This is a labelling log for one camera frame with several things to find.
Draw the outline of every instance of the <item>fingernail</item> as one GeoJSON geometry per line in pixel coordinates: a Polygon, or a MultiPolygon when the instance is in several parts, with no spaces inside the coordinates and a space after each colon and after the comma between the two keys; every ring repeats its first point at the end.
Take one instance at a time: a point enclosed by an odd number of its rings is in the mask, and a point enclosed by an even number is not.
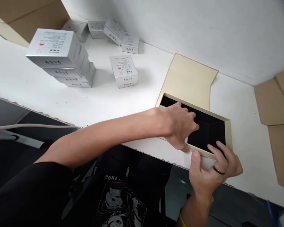
{"type": "Polygon", "coordinates": [[[194,150],[194,151],[192,151],[192,155],[194,155],[194,156],[199,156],[199,152],[196,151],[196,150],[194,150]]]}

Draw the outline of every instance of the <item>cable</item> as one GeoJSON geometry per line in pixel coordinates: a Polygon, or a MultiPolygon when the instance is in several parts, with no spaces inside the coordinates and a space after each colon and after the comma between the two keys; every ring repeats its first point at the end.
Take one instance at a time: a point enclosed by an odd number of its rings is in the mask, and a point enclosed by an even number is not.
{"type": "Polygon", "coordinates": [[[272,219],[272,224],[273,224],[274,227],[278,227],[278,221],[276,220],[276,218],[274,216],[274,213],[273,213],[273,210],[272,210],[272,207],[271,207],[271,204],[270,204],[269,201],[267,201],[267,205],[268,205],[270,217],[272,219]]]}
{"type": "Polygon", "coordinates": [[[12,128],[22,128],[22,127],[40,127],[40,128],[76,128],[80,129],[77,126],[71,126],[71,125],[41,125],[41,124],[18,124],[18,125],[5,125],[0,126],[0,130],[7,130],[12,128]]]}

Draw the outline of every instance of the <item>person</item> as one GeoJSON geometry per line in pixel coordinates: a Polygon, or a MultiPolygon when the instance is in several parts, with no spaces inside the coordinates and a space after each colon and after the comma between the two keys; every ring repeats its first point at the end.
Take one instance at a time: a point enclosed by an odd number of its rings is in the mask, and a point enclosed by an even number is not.
{"type": "MultiPolygon", "coordinates": [[[[148,155],[146,160],[135,161],[129,150],[114,156],[114,147],[165,137],[174,148],[190,152],[184,140],[199,129],[195,117],[194,112],[176,103],[99,122],[61,137],[34,164],[0,188],[0,225],[163,226],[158,211],[160,190],[169,178],[171,164],[157,159],[152,163],[148,155]],[[105,155],[110,157],[108,162],[103,162],[105,155]],[[94,174],[61,220],[72,171],[98,156],[94,174]],[[134,167],[114,169],[112,163],[122,163],[122,159],[134,167]]],[[[181,209],[177,226],[206,226],[214,190],[228,177],[243,172],[238,157],[221,142],[216,144],[226,158],[208,145],[216,157],[208,171],[200,168],[200,153],[192,151],[189,179],[193,194],[181,209]]]]}

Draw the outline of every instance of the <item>white cable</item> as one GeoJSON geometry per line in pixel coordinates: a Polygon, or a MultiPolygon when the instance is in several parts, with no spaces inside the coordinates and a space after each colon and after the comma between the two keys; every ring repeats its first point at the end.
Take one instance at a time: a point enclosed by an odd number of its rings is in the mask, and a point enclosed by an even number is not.
{"type": "Polygon", "coordinates": [[[41,125],[41,124],[18,124],[18,125],[5,125],[0,126],[0,130],[6,130],[6,129],[12,129],[12,128],[22,128],[22,127],[40,127],[40,128],[76,128],[80,129],[77,126],[71,126],[71,125],[41,125]]]}

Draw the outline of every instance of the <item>yellow wristband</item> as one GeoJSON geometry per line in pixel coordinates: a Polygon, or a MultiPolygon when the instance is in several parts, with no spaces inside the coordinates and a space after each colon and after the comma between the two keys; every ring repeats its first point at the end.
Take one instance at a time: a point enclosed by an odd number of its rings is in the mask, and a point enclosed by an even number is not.
{"type": "Polygon", "coordinates": [[[181,212],[180,212],[180,214],[179,214],[179,217],[180,217],[181,225],[182,225],[183,227],[187,227],[187,226],[185,225],[185,223],[184,223],[182,217],[181,217],[181,212]]]}

